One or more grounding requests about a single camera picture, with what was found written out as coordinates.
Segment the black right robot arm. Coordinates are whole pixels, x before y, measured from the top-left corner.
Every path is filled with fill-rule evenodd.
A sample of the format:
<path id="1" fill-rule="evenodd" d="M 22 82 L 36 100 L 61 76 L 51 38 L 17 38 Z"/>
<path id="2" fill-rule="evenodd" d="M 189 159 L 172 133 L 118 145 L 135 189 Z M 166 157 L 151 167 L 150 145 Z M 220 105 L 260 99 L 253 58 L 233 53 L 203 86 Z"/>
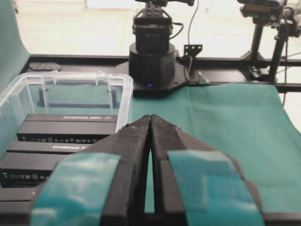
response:
<path id="1" fill-rule="evenodd" d="M 164 10 L 167 0 L 146 0 L 145 7 L 133 18 L 135 42 L 129 47 L 128 61 L 117 69 L 133 79 L 134 95 L 164 95 L 184 85 L 196 84 L 192 75 L 194 58 L 201 44 L 184 45 L 184 55 L 177 58 L 171 39 L 176 24 Z"/>

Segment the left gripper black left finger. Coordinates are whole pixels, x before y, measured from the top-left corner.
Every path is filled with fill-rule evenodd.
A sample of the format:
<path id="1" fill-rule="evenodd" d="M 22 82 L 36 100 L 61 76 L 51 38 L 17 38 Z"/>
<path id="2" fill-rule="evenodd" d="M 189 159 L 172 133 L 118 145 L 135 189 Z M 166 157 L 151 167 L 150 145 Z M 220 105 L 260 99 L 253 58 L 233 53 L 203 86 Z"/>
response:
<path id="1" fill-rule="evenodd" d="M 143 215 L 151 118 L 60 160 L 35 196 L 32 226 L 134 226 Z"/>

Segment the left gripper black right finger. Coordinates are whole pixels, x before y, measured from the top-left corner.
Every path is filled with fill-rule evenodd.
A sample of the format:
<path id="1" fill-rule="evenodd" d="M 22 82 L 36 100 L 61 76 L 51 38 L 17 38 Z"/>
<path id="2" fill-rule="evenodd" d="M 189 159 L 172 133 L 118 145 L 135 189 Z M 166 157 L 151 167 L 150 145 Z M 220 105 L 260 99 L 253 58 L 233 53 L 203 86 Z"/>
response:
<path id="1" fill-rule="evenodd" d="M 261 200 L 239 163 L 151 116 L 155 207 L 165 226 L 262 226 Z"/>

